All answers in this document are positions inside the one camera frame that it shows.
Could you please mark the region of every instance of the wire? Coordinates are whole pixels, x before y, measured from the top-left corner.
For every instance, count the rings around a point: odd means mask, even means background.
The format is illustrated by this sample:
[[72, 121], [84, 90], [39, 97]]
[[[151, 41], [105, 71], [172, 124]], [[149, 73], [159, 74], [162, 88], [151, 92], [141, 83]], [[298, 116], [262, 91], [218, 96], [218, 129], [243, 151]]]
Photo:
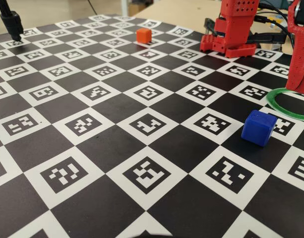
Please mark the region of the wire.
[[98, 15], [97, 12], [96, 12], [96, 10], [94, 9], [93, 5], [91, 4], [91, 1], [88, 0], [88, 2], [89, 2], [89, 4], [90, 4], [90, 6], [91, 6], [91, 8], [92, 8], [92, 10], [93, 10], [93, 12], [94, 12], [94, 14]]
[[[261, 1], [264, 1], [264, 2], [267, 2], [269, 4], [269, 7], [267, 6], [267, 4], [265, 3], [262, 3], [262, 5], [264, 5], [264, 7], [262, 7], [262, 9], [269, 9], [269, 10], [273, 10], [273, 11], [276, 11], [278, 14], [280, 14], [284, 20], [288, 23], [288, 20], [287, 20], [287, 17], [284, 15], [284, 13], [282, 13], [279, 9], [277, 9], [272, 3], [270, 3], [268, 0], [261, 0]], [[289, 36], [290, 40], [291, 40], [291, 44], [292, 44], [292, 47], [294, 49], [294, 45], [295, 45], [295, 41], [294, 41], [294, 38], [293, 38], [293, 34], [292, 33], [287, 33], [287, 35]]]
[[292, 47], [294, 49], [294, 39], [293, 39], [292, 34], [284, 26], [282, 26], [280, 23], [278, 23], [276, 21], [271, 21], [271, 23], [273, 23], [274, 25], [280, 27], [288, 35], [288, 37], [291, 40]]
[[277, 12], [274, 12], [274, 11], [263, 11], [263, 12], [258, 12], [257, 14], [265, 14], [265, 13], [277, 14]]

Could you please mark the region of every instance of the checkerboard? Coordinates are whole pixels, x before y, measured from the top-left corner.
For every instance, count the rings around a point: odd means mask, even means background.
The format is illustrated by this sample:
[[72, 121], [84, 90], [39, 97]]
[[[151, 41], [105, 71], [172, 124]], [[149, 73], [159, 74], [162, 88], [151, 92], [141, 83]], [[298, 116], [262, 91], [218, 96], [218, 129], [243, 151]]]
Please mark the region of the checkerboard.
[[[0, 238], [304, 238], [304, 122], [265, 100], [290, 56], [201, 36], [117, 15], [0, 35]], [[241, 139], [252, 110], [278, 117], [265, 148]]]

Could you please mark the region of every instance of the black cable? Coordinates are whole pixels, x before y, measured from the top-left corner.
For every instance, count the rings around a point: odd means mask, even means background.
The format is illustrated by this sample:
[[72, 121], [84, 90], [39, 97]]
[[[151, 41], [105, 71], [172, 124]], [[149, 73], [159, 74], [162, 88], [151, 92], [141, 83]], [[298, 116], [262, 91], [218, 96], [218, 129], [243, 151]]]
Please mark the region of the black cable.
[[[288, 23], [288, 20], [287, 20], [287, 17], [279, 10], [277, 9], [272, 3], [270, 3], [268, 0], [261, 0], [261, 1], [264, 1], [264, 2], [267, 2], [269, 3], [270, 5], [268, 4], [265, 4], [265, 3], [259, 3], [259, 8], [262, 8], [262, 9], [268, 9], [268, 10], [273, 10], [273, 11], [276, 11], [278, 14], [280, 14], [284, 20]], [[291, 44], [292, 44], [292, 47], [294, 49], [294, 38], [293, 38], [293, 34], [292, 33], [288, 33], [288, 36], [291, 40]]]
[[290, 38], [291, 44], [292, 44], [292, 48], [294, 49], [294, 39], [293, 39], [292, 34], [284, 26], [282, 26], [280, 23], [277, 23], [276, 21], [272, 21], [271, 23], [280, 27], [288, 35], [288, 37]]
[[277, 12], [275, 11], [262, 11], [262, 12], [257, 12], [256, 14], [264, 14], [264, 13], [273, 13], [273, 14], [277, 14]]
[[94, 14], [98, 15], [97, 12], [96, 12], [96, 10], [94, 9], [93, 5], [91, 4], [91, 1], [88, 0], [88, 2], [89, 2], [89, 4], [90, 4], [90, 6], [91, 6], [91, 8], [92, 8], [92, 10], [93, 10], [93, 12], [94, 12]]

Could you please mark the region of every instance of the white square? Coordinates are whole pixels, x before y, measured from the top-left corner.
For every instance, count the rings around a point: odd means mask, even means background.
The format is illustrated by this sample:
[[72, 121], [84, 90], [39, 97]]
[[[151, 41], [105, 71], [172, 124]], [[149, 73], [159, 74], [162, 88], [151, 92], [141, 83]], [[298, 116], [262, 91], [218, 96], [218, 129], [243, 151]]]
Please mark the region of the white square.
[[0, 147], [0, 186], [22, 173], [6, 148]]
[[104, 20], [108, 20], [110, 18], [111, 18], [110, 16], [106, 16], [106, 15], [103, 15], [103, 14], [89, 16], [89, 19], [93, 20], [93, 21], [104, 21]]
[[0, 83], [0, 99], [14, 95], [17, 92], [6, 82]]
[[168, 41], [167, 43], [172, 44], [174, 46], [179, 46], [182, 48], [188, 48], [194, 45], [197, 45], [199, 41], [195, 41], [192, 39], [187, 39], [187, 38], [176, 38], [171, 41]]
[[33, 44], [38, 46], [39, 48], [57, 46], [57, 45], [61, 45], [63, 43], [64, 43], [63, 41], [58, 40], [57, 38], [49, 38], [49, 39], [44, 39], [44, 40], [33, 42]]
[[30, 29], [24, 29], [24, 33], [22, 34], [23, 38], [30, 37], [30, 36], [37, 36], [41, 35], [43, 32], [38, 30], [36, 27]]
[[72, 95], [74, 95], [76, 98], [79, 98], [90, 107], [109, 98], [112, 98], [120, 93], [121, 92], [109, 86], [108, 84], [105, 84], [104, 82], [93, 83], [71, 92]]
[[148, 107], [173, 94], [172, 91], [149, 81], [123, 93]]
[[135, 19], [134, 16], [114, 16], [113, 18], [119, 21], [132, 21]]
[[8, 57], [12, 57], [14, 54], [9, 50], [0, 50], [0, 60]]
[[176, 93], [207, 107], [224, 95], [226, 91], [200, 81], [195, 81]]
[[[155, 171], [153, 167], [149, 168], [149, 170], [144, 169], [144, 167], [148, 169], [148, 166], [152, 166], [153, 164], [157, 166], [159, 170]], [[138, 179], [141, 178], [140, 175], [145, 173], [151, 174], [153, 178], [146, 177], [141, 180], [137, 179], [138, 184], [144, 186], [146, 189], [149, 189], [151, 185], [154, 185], [156, 182], [160, 183], [148, 193], [145, 193], [141, 188], [128, 179], [124, 175], [125, 173], [135, 173]], [[151, 148], [145, 147], [120, 165], [116, 166], [114, 169], [110, 170], [107, 175], [142, 208], [148, 210], [177, 183], [179, 183], [187, 173]]]
[[[225, 161], [226, 158], [230, 161], [227, 162], [224, 168], [225, 176], [220, 179], [220, 182], [216, 181], [206, 173], [216, 165], [218, 162]], [[233, 183], [232, 180], [236, 178], [229, 177], [228, 172], [234, 167], [238, 166], [242, 170], [249, 171], [252, 176], [240, 189], [238, 193], [233, 192], [227, 186], [227, 182]], [[269, 177], [270, 173], [261, 169], [260, 167], [250, 163], [249, 161], [241, 158], [240, 156], [232, 153], [231, 151], [219, 146], [214, 150], [207, 158], [205, 158], [195, 169], [189, 173], [192, 177], [200, 181], [202, 184], [213, 190], [218, 195], [222, 196], [227, 201], [231, 202], [241, 210], [243, 210], [256, 192], [261, 188], [264, 182]]]
[[222, 66], [217, 71], [242, 80], [247, 80], [259, 72], [256, 68], [251, 68], [234, 62], [230, 62]]
[[169, 71], [170, 71], [169, 69], [166, 69], [164, 67], [161, 67], [159, 65], [150, 62], [128, 70], [128, 72], [135, 74], [136, 76], [139, 76], [148, 81], [157, 78]]
[[62, 63], [50, 68], [40, 70], [39, 72], [45, 75], [50, 80], [55, 81], [57, 79], [65, 78], [69, 75], [81, 72], [81, 70], [72, 66], [69, 63]]
[[55, 30], [55, 31], [49, 31], [46, 32], [45, 35], [48, 35], [52, 38], [56, 38], [56, 37], [61, 37], [61, 36], [67, 36], [72, 34], [71, 31], [65, 30], [65, 29], [60, 29], [60, 30]]
[[172, 71], [194, 80], [202, 79], [203, 77], [214, 72], [213, 69], [192, 62], [186, 63], [178, 68], [173, 69]]
[[193, 32], [193, 30], [182, 27], [182, 26], [176, 26], [172, 30], [166, 32], [167, 34], [177, 36], [177, 37], [185, 37], [190, 35]]
[[206, 54], [200, 51], [194, 51], [191, 49], [181, 49], [179, 51], [173, 52], [170, 54], [170, 56], [174, 56], [176, 58], [179, 58], [181, 60], [185, 60], [188, 62], [192, 62], [194, 60], [197, 60]]
[[145, 108], [117, 125], [149, 145], [179, 124], [151, 108]]
[[304, 151], [292, 146], [272, 174], [304, 191]]
[[113, 37], [122, 37], [122, 36], [128, 36], [133, 34], [133, 32], [125, 30], [125, 29], [116, 29], [112, 31], [108, 31], [105, 34], [113, 36]]
[[27, 62], [32, 62], [34, 60], [40, 60], [42, 58], [46, 58], [51, 55], [52, 55], [51, 53], [49, 53], [43, 49], [37, 49], [34, 51], [22, 53], [22, 54], [19, 54], [16, 56], [27, 63]]
[[147, 62], [152, 62], [154, 60], [158, 60], [164, 56], [167, 56], [166, 53], [154, 49], [146, 49], [143, 51], [135, 52], [131, 55]]
[[101, 65], [86, 69], [84, 72], [98, 80], [105, 80], [112, 76], [123, 73], [125, 70], [110, 63], [103, 63]]
[[[70, 184], [60, 192], [55, 193], [52, 187], [42, 177], [41, 172], [56, 166], [58, 163], [68, 158], [72, 158], [75, 163], [79, 164], [86, 171], [87, 175], [80, 180]], [[57, 169], [68, 170], [66, 167], [58, 167]], [[65, 152], [51, 158], [50, 160], [47, 160], [44, 163], [26, 171], [24, 174], [34, 189], [37, 191], [39, 196], [48, 206], [48, 208], [52, 209], [100, 178], [104, 173], [81, 151], [79, 151], [76, 147], [72, 147], [71, 149], [66, 150]]]
[[10, 49], [10, 48], [18, 47], [18, 46], [24, 46], [27, 44], [30, 44], [30, 42], [26, 39], [21, 39], [21, 41], [10, 40], [10, 41], [4, 41], [4, 42], [0, 43], [0, 45], [6, 49]]
[[207, 137], [217, 144], [222, 144], [240, 129], [243, 123], [210, 108], [204, 108], [185, 120], [181, 125]]
[[82, 51], [81, 49], [72, 49], [69, 51], [60, 52], [58, 54], [55, 54], [59, 59], [65, 61], [65, 62], [71, 62], [74, 60], [79, 60], [82, 58], [85, 58], [87, 56], [90, 56], [89, 53]]
[[103, 22], [95, 21], [95, 22], [90, 22], [90, 23], [87, 23], [87, 24], [83, 24], [83, 26], [88, 27], [90, 29], [94, 29], [94, 28], [107, 26], [107, 24], [103, 23]]
[[153, 48], [153, 47], [160, 46], [160, 45], [164, 44], [165, 41], [161, 41], [161, 40], [153, 38], [152, 41], [147, 43], [147, 44], [140, 43], [140, 42], [137, 42], [137, 41], [134, 41], [133, 43], [135, 43], [139, 46], [146, 47], [146, 48]]
[[[69, 126], [73, 125], [72, 128], [66, 125], [69, 122], [71, 122]], [[80, 144], [113, 125], [113, 122], [92, 108], [84, 109], [53, 124], [74, 145]]]
[[303, 121], [290, 118], [267, 107], [260, 109], [260, 112], [273, 114], [278, 118], [272, 132], [272, 137], [277, 138], [287, 144], [293, 145], [304, 130]]
[[129, 238], [140, 236], [144, 231], [151, 235], [172, 236], [158, 221], [156, 221], [148, 212], [144, 212], [139, 218], [131, 223], [116, 238]]
[[4, 68], [0, 70], [0, 76], [5, 80], [9, 81], [11, 79], [19, 78], [31, 73], [37, 72], [32, 66], [27, 63], [18, 64], [11, 66], [9, 68]]
[[77, 22], [75, 22], [73, 20], [58, 22], [58, 23], [55, 23], [55, 25], [62, 29], [69, 29], [72, 27], [80, 26], [80, 24], [78, 24]]
[[252, 56], [255, 58], [262, 59], [262, 60], [268, 60], [268, 61], [274, 62], [282, 55], [283, 55], [283, 53], [278, 52], [278, 51], [256, 49], [255, 54]]
[[138, 24], [138, 26], [140, 27], [144, 27], [144, 28], [155, 28], [157, 26], [159, 26], [162, 22], [161, 21], [156, 21], [156, 20], [146, 20], [144, 22], [142, 22], [141, 24]]
[[34, 88], [27, 89], [19, 94], [33, 107], [52, 99], [61, 97], [68, 92], [55, 82], [45, 83]]
[[0, 140], [5, 145], [49, 125], [35, 108], [29, 108], [0, 119]]
[[271, 89], [255, 83], [243, 81], [237, 87], [230, 90], [229, 93], [247, 99], [261, 106], [265, 106], [267, 105], [266, 95], [269, 91], [271, 91]]
[[121, 38], [112, 38], [112, 39], [108, 39], [105, 41], [101, 41], [99, 43], [104, 46], [110, 47], [110, 48], [117, 48], [120, 46], [126, 46], [126, 45], [130, 44], [131, 41], [127, 41], [127, 40], [121, 39]]
[[288, 79], [289, 70], [290, 67], [287, 65], [272, 62], [268, 66], [264, 67], [261, 71]]
[[43, 230], [48, 238], [69, 238], [51, 211], [45, 212], [9, 238], [33, 237], [40, 230]]
[[119, 51], [117, 49], [108, 49], [106, 51], [101, 51], [101, 52], [95, 53], [95, 54], [93, 54], [93, 56], [97, 57], [105, 62], [111, 62], [111, 61], [126, 57], [126, 56], [128, 56], [128, 54], [124, 53], [123, 51]]
[[67, 45], [70, 45], [74, 48], [82, 48], [82, 47], [90, 46], [90, 45], [93, 45], [96, 43], [97, 43], [96, 41], [91, 40], [89, 38], [80, 38], [78, 40], [66, 42]]
[[240, 213], [222, 238], [245, 237], [248, 231], [256, 234], [256, 237], [282, 238], [266, 225], [262, 224], [244, 211]]
[[135, 26], [135, 24], [130, 23], [130, 22], [122, 21], [122, 22], [113, 23], [110, 26], [113, 26], [113, 27], [116, 27], [116, 28], [119, 28], [119, 29], [124, 29], [124, 28], [127, 28], [127, 27]]
[[98, 31], [96, 29], [87, 29], [87, 30], [75, 32], [75, 34], [81, 37], [91, 37], [91, 36], [101, 35], [103, 34], [103, 32]]
[[155, 30], [155, 29], [151, 29], [151, 31], [152, 31], [152, 37], [162, 35], [164, 33], [162, 31], [158, 31], [158, 30]]
[[229, 61], [229, 62], [234, 62], [234, 61], [236, 61], [237, 59], [240, 58], [240, 57], [227, 58], [227, 57], [225, 57], [225, 54], [220, 53], [220, 52], [216, 52], [216, 51], [210, 52], [208, 55], [213, 56], [213, 57], [218, 58], [218, 59]]

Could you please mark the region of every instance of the plastic block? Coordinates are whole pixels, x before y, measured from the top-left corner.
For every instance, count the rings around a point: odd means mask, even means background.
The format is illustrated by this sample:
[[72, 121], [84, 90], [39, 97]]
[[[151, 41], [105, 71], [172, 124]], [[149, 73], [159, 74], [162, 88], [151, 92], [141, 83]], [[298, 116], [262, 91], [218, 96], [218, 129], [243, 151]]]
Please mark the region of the plastic block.
[[140, 28], [136, 31], [136, 41], [147, 44], [152, 41], [152, 31], [146, 28]]
[[227, 49], [226, 57], [227, 58], [235, 58], [235, 57], [243, 57], [243, 56], [252, 56], [255, 54], [256, 44], [246, 44], [242, 45], [236, 49]]
[[212, 50], [212, 44], [215, 40], [216, 37], [213, 35], [203, 35], [200, 42], [200, 51]]
[[253, 110], [245, 120], [241, 138], [264, 147], [271, 137], [276, 121], [275, 116]]

